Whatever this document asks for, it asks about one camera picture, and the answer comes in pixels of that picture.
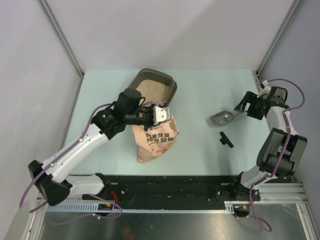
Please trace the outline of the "brown litter box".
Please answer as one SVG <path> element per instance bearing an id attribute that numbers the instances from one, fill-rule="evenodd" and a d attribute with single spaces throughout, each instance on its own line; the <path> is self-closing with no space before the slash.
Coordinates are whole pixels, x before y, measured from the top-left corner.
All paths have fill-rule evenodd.
<path id="1" fill-rule="evenodd" d="M 146 98 L 146 102 L 162 101 L 169 106 L 178 89 L 178 85 L 170 75 L 164 72 L 143 68 L 135 76 L 128 88 L 139 91 Z"/>

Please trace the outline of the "black bag sealing clip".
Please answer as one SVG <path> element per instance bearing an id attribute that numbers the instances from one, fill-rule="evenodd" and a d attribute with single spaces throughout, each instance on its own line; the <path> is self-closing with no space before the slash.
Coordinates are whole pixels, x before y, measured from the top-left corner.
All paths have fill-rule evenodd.
<path id="1" fill-rule="evenodd" d="M 234 145 L 230 141 L 230 139 L 226 136 L 226 134 L 223 131 L 221 131 L 219 134 L 220 134 L 219 141 L 221 142 L 221 144 L 222 145 L 228 145 L 228 147 L 232 149 L 234 147 Z"/>

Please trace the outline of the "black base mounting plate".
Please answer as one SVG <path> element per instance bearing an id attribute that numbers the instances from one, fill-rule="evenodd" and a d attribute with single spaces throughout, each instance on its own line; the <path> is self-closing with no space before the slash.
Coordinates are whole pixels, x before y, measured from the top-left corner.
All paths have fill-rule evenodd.
<path id="1" fill-rule="evenodd" d="M 233 187 L 238 175 L 102 175 L 97 196 L 120 207 L 167 207 L 199 210 L 225 201 L 261 202 L 259 188 L 248 195 Z"/>

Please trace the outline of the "aluminium frame post left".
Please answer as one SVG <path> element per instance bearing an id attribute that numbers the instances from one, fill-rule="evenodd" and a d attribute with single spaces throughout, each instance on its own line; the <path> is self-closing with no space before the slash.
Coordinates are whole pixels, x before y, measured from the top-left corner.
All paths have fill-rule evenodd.
<path id="1" fill-rule="evenodd" d="M 50 7 L 47 0 L 37 0 L 37 3 L 42 10 L 44 16 L 46 17 L 49 25 L 51 26 L 56 38 L 58 39 L 62 49 L 64 50 L 67 58 L 69 59 L 74 70 L 77 72 L 78 76 L 82 79 L 84 77 L 84 71 L 82 70 L 79 61 L 71 48 L 52 8 Z"/>

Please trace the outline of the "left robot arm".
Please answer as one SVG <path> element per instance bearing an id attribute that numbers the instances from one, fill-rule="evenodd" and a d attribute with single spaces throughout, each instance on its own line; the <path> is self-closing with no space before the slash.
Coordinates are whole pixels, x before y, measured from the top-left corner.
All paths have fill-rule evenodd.
<path id="1" fill-rule="evenodd" d="M 67 146 L 43 161 L 33 160 L 28 165 L 31 183 L 22 200 L 35 186 L 45 203 L 56 206 L 73 195 L 95 195 L 100 200 L 110 196 L 111 188 L 101 173 L 72 176 L 70 172 L 91 152 L 110 142 L 126 126 L 139 126 L 143 130 L 160 124 L 162 101 L 145 101 L 136 89 L 127 88 L 112 103 L 97 106 L 91 113 L 81 134 Z"/>

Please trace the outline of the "pink cat litter bag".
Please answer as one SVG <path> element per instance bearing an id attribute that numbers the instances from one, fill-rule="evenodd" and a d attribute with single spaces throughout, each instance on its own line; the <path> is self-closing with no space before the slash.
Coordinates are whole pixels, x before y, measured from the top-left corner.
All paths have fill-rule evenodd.
<path id="1" fill-rule="evenodd" d="M 141 164 L 162 156 L 174 145 L 180 133 L 173 116 L 148 130 L 144 130 L 142 125 L 133 125 L 132 130 L 138 146 L 137 161 Z"/>

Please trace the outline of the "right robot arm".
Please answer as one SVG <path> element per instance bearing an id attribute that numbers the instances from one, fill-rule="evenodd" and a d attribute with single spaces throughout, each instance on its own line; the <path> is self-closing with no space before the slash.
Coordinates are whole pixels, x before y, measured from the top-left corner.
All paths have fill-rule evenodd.
<path id="1" fill-rule="evenodd" d="M 308 140 L 294 129 L 287 98 L 285 88 L 266 86 L 259 94 L 247 91 L 234 108 L 236 112 L 246 113 L 254 119 L 266 118 L 270 127 L 257 155 L 256 165 L 241 172 L 230 188 L 231 196 L 237 201 L 242 201 L 270 180 L 292 176 L 298 168 Z"/>

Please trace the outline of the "aluminium rail right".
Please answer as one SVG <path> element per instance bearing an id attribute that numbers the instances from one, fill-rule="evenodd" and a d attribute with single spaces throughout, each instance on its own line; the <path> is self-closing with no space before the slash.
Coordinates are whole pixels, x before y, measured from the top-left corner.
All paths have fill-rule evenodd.
<path id="1" fill-rule="evenodd" d="M 265 183 L 259 187 L 262 203 L 307 203 L 308 197 L 302 183 Z"/>

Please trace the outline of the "aluminium frame post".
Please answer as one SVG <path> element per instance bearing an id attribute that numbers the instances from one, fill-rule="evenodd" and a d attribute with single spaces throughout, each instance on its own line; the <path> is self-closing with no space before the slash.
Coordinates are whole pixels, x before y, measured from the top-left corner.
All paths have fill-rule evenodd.
<path id="1" fill-rule="evenodd" d="M 74 70 L 77 72 L 78 76 L 82 79 L 84 77 L 84 71 L 82 70 L 79 61 L 71 48 L 52 8 L 50 7 L 47 0 L 37 0 L 37 3 L 42 10 L 44 16 L 46 17 L 49 25 L 51 26 L 56 38 L 58 39 L 62 49 L 64 50 L 67 58 L 69 59 Z"/>
<path id="2" fill-rule="evenodd" d="M 275 53 L 276 49 L 278 48 L 279 44 L 281 43 L 282 39 L 284 38 L 286 32 L 288 31 L 289 27 L 291 26 L 292 22 L 294 21 L 296 15 L 300 11 L 300 8 L 304 4 L 305 0 L 294 0 L 289 7 L 283 21 L 281 22 L 274 38 L 271 41 L 270 46 L 268 47 L 265 55 L 263 56 L 255 74 L 260 77 L 271 60 L 273 54 Z"/>

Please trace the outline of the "aluminium frame post right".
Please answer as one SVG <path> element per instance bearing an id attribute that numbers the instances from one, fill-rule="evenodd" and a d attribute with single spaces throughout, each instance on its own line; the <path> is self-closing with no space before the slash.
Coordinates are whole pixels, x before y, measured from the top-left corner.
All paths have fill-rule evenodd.
<path id="1" fill-rule="evenodd" d="M 263 56 L 255 74 L 260 77 L 271 60 L 273 54 L 275 53 L 276 49 L 278 48 L 279 44 L 281 43 L 282 39 L 284 38 L 286 32 L 288 31 L 289 27 L 291 26 L 292 22 L 294 21 L 296 15 L 300 11 L 300 8 L 304 4 L 305 0 L 294 0 L 289 7 L 283 21 L 281 22 L 274 38 L 271 41 L 270 46 L 268 47 L 265 55 Z"/>

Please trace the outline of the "silver metal scoop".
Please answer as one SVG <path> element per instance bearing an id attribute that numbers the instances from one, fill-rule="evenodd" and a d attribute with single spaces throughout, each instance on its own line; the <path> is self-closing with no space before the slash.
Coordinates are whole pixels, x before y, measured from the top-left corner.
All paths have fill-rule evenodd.
<path id="1" fill-rule="evenodd" d="M 209 120 L 215 126 L 225 126 L 234 121 L 241 112 L 221 111 L 209 117 Z"/>

